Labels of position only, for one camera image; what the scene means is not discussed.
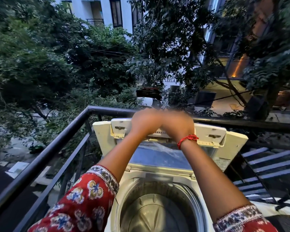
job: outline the orange light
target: orange light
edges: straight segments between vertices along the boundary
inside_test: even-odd
[[[243,59],[244,59],[244,55],[240,58],[240,61],[238,62],[237,66],[236,66],[236,68],[235,68],[235,70],[234,70],[234,72],[232,74],[232,77],[236,77],[237,71],[239,70]]]

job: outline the white washing machine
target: white washing machine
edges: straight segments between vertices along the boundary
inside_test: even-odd
[[[95,122],[93,129],[105,156],[129,132],[130,118]],[[222,171],[248,139],[197,123],[195,134]],[[163,130],[139,145],[119,184],[105,232],[214,231],[188,161]]]

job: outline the sleeve cuff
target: sleeve cuff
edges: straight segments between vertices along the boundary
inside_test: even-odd
[[[113,176],[113,174],[105,167],[101,165],[94,165],[87,171],[87,173],[99,176],[105,182],[111,192],[115,195],[117,194],[119,189],[119,183]]]
[[[263,215],[257,207],[252,204],[233,210],[218,219],[217,223],[213,226],[216,232],[242,231],[242,227],[245,223],[259,218],[263,218]]]

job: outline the red sleeve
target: red sleeve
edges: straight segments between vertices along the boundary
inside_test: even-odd
[[[216,232],[277,232],[255,205],[247,205],[223,216],[214,224]]]
[[[104,167],[91,167],[28,232],[104,231],[119,184]]]

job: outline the transparent lid panel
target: transparent lid panel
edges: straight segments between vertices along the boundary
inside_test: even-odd
[[[212,147],[201,148],[212,157],[217,149]],[[142,142],[134,152],[130,164],[141,164],[155,167],[192,170],[183,152],[176,144]]]

